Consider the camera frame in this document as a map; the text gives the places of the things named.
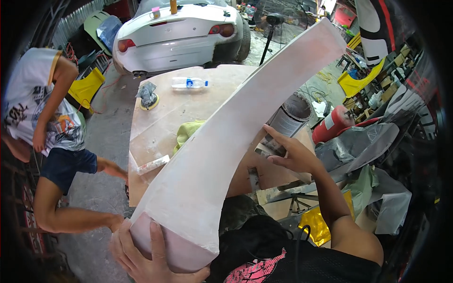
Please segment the red fire extinguisher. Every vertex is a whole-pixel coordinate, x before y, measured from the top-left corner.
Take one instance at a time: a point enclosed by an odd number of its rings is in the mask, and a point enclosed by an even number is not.
[[[313,130],[312,139],[314,144],[327,142],[335,138],[338,133],[355,124],[354,118],[348,113],[343,105],[338,105],[327,115],[326,118]]]

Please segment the concrete floor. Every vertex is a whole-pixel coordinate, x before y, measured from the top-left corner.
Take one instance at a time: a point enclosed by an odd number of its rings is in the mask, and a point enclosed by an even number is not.
[[[266,39],[262,34],[252,31],[251,51],[243,62],[245,65],[258,66]],[[271,42],[266,59],[270,58],[283,45]],[[331,73],[333,82],[327,85],[314,76],[307,82],[307,87],[316,87],[328,93],[327,99],[334,106],[342,103],[344,92],[336,83],[342,69],[335,67],[336,61],[323,69]],[[104,85],[113,83],[120,75],[114,67],[105,74]],[[92,106],[102,114],[94,114],[87,121],[87,149],[104,158],[113,160],[127,170],[130,125],[134,110],[135,95],[139,79],[122,76],[113,86],[105,89],[105,96],[100,91],[92,101]],[[130,217],[133,208],[129,208],[124,194],[124,181],[115,177],[99,174],[77,173],[69,191],[69,205],[96,211],[119,213]],[[59,247],[67,254],[68,263],[75,275],[83,283],[111,282],[126,283],[129,279],[123,269],[113,260],[108,251],[111,233],[107,228],[96,229],[82,234],[61,234]]]

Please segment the pink graphic print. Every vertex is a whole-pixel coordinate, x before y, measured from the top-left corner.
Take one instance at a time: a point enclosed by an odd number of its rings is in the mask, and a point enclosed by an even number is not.
[[[262,283],[268,275],[272,274],[277,262],[285,258],[285,254],[286,250],[282,248],[282,254],[272,259],[257,264],[243,264],[231,271],[224,283]]]

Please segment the orbital sander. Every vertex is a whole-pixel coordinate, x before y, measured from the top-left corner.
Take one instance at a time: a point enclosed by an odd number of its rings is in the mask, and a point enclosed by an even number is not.
[[[139,91],[135,97],[139,97],[140,100],[140,108],[143,110],[151,110],[159,102],[159,96],[154,93],[156,89],[156,85],[151,82],[146,82],[140,86]]]

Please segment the corrugated metal wall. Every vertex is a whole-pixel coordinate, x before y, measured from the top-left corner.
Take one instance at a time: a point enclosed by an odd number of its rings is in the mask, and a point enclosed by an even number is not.
[[[83,22],[89,15],[95,11],[104,9],[104,6],[118,2],[119,0],[93,0],[90,3],[80,7],[72,12],[67,17],[60,20],[55,33],[53,35],[52,43],[55,48],[59,45],[66,46],[68,39],[79,29]]]

